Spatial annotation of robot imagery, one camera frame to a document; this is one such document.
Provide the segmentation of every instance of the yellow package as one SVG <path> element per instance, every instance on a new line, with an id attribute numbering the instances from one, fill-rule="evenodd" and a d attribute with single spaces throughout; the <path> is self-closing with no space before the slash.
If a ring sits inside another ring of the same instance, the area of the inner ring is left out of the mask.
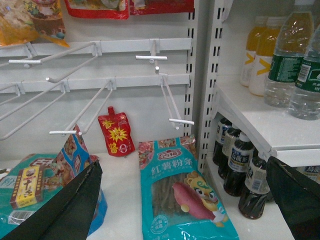
<path id="1" fill-rule="evenodd" d="M 0 45 L 43 38 L 69 47 L 65 34 L 60 0 L 0 0 Z"/>

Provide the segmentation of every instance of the green label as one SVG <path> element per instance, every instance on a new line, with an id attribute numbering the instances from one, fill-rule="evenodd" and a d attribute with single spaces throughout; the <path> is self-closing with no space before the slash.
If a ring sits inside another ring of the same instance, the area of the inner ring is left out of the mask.
<path id="1" fill-rule="evenodd" d="M 303 59 L 303 57 L 273 55 L 268 78 L 279 83 L 294 83 Z"/>
<path id="2" fill-rule="evenodd" d="M 303 60 L 295 85 L 303 90 L 320 93 L 320 62 Z"/>

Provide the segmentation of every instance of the red sauce pouch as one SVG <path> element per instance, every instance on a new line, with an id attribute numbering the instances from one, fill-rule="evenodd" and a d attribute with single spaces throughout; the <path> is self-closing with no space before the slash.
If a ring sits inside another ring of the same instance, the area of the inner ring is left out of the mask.
<path id="1" fill-rule="evenodd" d="M 115 114 L 112 106 L 108 107 L 108 115 L 98 116 L 109 155 L 124 157 L 134 152 L 135 145 L 131 139 L 131 128 L 124 112 Z"/>

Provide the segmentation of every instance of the snack bag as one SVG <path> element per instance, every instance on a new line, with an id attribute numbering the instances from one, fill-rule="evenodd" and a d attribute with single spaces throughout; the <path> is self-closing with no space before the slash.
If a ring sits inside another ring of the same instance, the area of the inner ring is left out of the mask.
<path id="1" fill-rule="evenodd" d="M 60 0 L 0 0 L 0 45 L 43 38 L 69 47 L 65 33 Z"/>
<path id="2" fill-rule="evenodd" d="M 69 15 L 84 19 L 128 19 L 128 0 L 64 0 Z"/>
<path id="3" fill-rule="evenodd" d="M 144 240 L 239 239 L 198 171 L 194 144 L 193 135 L 139 143 Z"/>
<path id="4" fill-rule="evenodd" d="M 91 164 L 95 155 L 90 156 L 81 136 L 73 134 L 68 137 L 59 154 L 30 154 L 25 157 L 0 181 L 0 239 L 18 227 L 27 218 L 52 199 L 66 184 Z M 24 207 L 13 207 L 10 203 L 15 191 L 20 170 L 41 166 L 44 168 L 43 199 L 37 204 Z M 100 189 L 95 213 L 88 235 L 97 230 L 103 223 L 107 211 L 107 202 Z"/>
<path id="5" fill-rule="evenodd" d="M 130 0 L 130 15 L 192 13 L 194 0 Z"/>
<path id="6" fill-rule="evenodd" d="M 115 114 L 114 108 L 109 106 L 108 115 L 98 116 L 98 121 L 109 155 L 124 157 L 136 150 L 130 136 L 129 121 L 124 112 Z"/>

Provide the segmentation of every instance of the yellow box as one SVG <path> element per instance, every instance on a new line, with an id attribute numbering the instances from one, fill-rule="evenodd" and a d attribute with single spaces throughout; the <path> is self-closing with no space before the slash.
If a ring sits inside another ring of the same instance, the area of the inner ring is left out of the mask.
<path id="1" fill-rule="evenodd" d="M 44 170 L 43 165 L 38 165 L 19 171 L 10 200 L 13 209 L 43 201 Z"/>

